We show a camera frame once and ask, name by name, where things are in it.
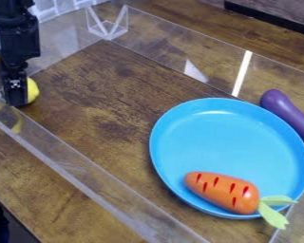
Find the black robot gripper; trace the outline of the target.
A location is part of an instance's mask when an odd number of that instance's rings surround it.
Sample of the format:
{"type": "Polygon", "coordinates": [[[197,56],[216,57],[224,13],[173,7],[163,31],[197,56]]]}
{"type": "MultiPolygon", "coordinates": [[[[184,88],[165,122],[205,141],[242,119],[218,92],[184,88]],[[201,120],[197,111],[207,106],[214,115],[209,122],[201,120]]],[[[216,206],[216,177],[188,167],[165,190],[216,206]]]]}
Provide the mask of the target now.
{"type": "Polygon", "coordinates": [[[0,15],[0,59],[4,96],[10,106],[28,103],[26,61],[40,56],[38,19],[30,12],[0,15]]]}

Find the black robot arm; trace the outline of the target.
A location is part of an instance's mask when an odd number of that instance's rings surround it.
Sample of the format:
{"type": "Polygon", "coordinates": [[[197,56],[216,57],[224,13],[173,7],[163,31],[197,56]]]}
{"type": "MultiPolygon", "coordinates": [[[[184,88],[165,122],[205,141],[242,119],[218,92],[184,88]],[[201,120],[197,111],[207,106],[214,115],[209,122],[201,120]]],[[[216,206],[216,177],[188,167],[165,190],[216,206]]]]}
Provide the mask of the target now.
{"type": "Polygon", "coordinates": [[[28,98],[28,60],[40,56],[38,19],[29,12],[34,0],[0,0],[0,61],[4,96],[9,105],[28,98]]]}

